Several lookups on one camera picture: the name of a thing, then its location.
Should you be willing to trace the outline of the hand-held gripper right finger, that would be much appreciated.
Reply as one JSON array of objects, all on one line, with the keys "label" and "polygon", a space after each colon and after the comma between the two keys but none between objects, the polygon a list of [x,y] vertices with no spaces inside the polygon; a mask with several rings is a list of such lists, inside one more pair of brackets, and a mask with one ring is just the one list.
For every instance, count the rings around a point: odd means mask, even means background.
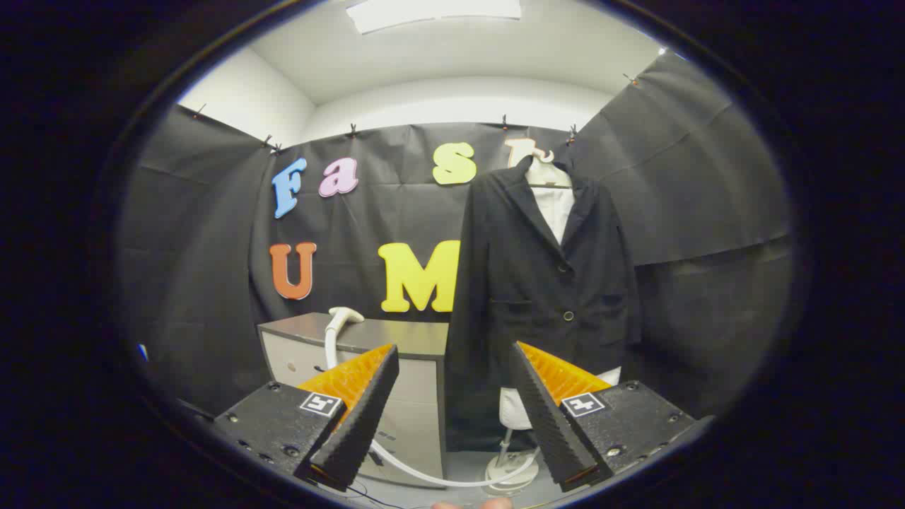
[{"label": "hand-held gripper right finger", "polygon": [[511,346],[510,367],[547,469],[565,492],[646,466],[711,424],[640,381],[608,384],[522,341]]}]

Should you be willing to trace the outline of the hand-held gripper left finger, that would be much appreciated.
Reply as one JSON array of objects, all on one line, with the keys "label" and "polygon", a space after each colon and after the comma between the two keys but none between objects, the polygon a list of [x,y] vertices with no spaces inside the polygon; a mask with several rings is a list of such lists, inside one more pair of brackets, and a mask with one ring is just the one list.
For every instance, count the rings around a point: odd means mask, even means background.
[{"label": "hand-held gripper left finger", "polygon": [[298,386],[269,381],[212,426],[262,466],[345,491],[364,463],[398,374],[397,346],[382,345]]}]

